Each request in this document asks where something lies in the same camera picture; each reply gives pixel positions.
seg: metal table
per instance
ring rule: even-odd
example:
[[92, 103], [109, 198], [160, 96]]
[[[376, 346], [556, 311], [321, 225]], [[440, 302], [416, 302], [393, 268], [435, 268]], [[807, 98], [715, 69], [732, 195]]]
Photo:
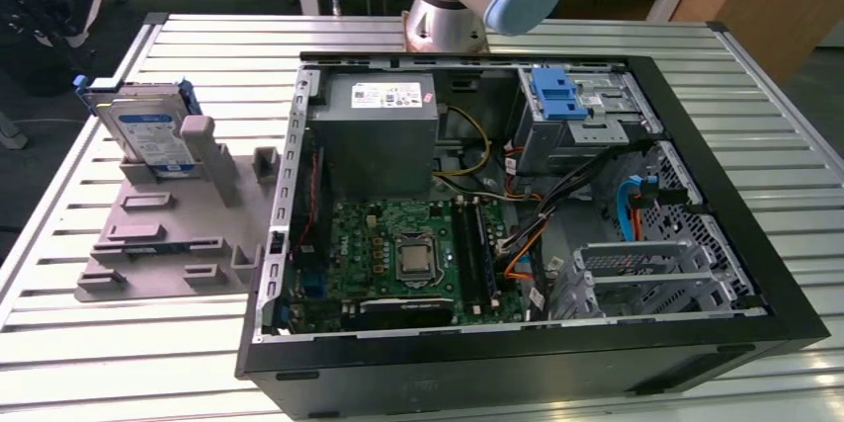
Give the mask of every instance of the metal table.
[[[832, 337], [684, 394], [404, 419], [841, 420], [844, 167], [729, 34], [700, 24], [556, 21], [489, 41], [497, 52], [657, 60]], [[143, 27], [116, 77], [188, 77], [217, 119], [217, 137], [232, 153], [245, 153], [281, 144], [300, 51], [401, 47], [393, 18], [172, 15]], [[0, 270], [0, 410], [11, 411], [3, 420], [285, 420], [232, 376], [244, 295], [95, 304], [72, 297], [117, 195], [120, 156], [89, 120]]]

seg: white label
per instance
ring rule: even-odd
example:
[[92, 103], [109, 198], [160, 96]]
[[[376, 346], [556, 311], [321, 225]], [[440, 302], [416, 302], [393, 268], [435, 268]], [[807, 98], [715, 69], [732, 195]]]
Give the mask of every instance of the white label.
[[531, 298], [531, 301], [533, 302], [533, 305], [536, 305], [539, 309], [543, 309], [543, 307], [544, 307], [544, 296], [543, 296], [543, 294], [540, 294], [540, 291], [537, 291], [536, 287], [533, 287], [531, 289], [529, 298]]
[[352, 86], [352, 108], [420, 108], [420, 83], [357, 83]]
[[508, 175], [516, 175], [516, 159], [515, 158], [508, 157], [504, 159], [504, 168], [507, 169]]
[[177, 137], [172, 116], [139, 114], [121, 115], [117, 119], [132, 148], [157, 172], [176, 175], [193, 168], [193, 157]]
[[556, 272], [563, 268], [563, 264], [565, 264], [565, 261], [563, 261], [559, 257], [553, 256], [551, 257], [551, 260], [548, 261], [548, 263], [544, 265], [544, 269], [549, 272]]
[[580, 104], [583, 106], [604, 106], [601, 97], [597, 94], [589, 94], [588, 96], [580, 96]]

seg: power supply label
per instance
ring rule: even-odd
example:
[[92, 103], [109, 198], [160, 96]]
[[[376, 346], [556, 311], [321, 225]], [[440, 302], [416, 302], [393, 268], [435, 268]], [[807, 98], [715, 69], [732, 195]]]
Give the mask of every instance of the power supply label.
[[173, 116], [121, 115], [117, 120], [132, 148], [159, 175], [183, 176], [183, 172], [193, 168], [196, 162], [179, 137]]
[[420, 83], [357, 83], [352, 86], [352, 108], [420, 108]]

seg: blue cable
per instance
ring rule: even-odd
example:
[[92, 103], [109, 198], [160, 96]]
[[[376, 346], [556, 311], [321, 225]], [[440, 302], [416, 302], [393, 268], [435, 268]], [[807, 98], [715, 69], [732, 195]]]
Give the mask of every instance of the blue cable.
[[639, 175], [632, 175], [621, 185], [619, 185], [619, 193], [616, 194], [616, 213], [619, 214], [619, 227], [621, 228], [621, 236], [625, 241], [635, 241], [636, 235], [633, 234], [633, 226], [631, 225], [631, 219], [628, 217], [628, 188], [641, 187], [643, 182], [657, 182], [657, 176], [649, 175], [647, 179]]

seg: green motherboard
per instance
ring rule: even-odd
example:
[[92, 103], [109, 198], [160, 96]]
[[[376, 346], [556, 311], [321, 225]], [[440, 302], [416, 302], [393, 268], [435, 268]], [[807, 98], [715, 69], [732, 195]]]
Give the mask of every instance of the green motherboard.
[[[499, 294], [497, 308], [476, 314], [463, 305], [451, 207], [448, 201], [335, 204], [325, 296], [323, 304], [308, 305], [309, 331], [341, 329], [325, 306], [349, 299], [448, 298], [453, 300], [452, 325], [521, 321], [517, 286]], [[505, 234], [501, 206], [489, 201], [480, 210], [487, 237], [495, 242]]]

